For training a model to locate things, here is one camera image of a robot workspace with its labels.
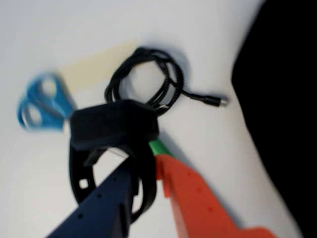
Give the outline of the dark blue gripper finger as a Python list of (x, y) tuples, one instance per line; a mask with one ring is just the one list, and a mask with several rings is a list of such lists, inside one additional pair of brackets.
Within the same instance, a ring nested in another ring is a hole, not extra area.
[(138, 177), (128, 158), (48, 237), (127, 238), (137, 193)]

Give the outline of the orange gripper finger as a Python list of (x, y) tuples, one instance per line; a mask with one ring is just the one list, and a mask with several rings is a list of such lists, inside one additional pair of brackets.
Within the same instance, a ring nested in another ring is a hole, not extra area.
[(239, 228), (191, 167), (168, 154), (157, 154), (157, 179), (171, 202), (180, 238), (273, 238), (265, 228)]

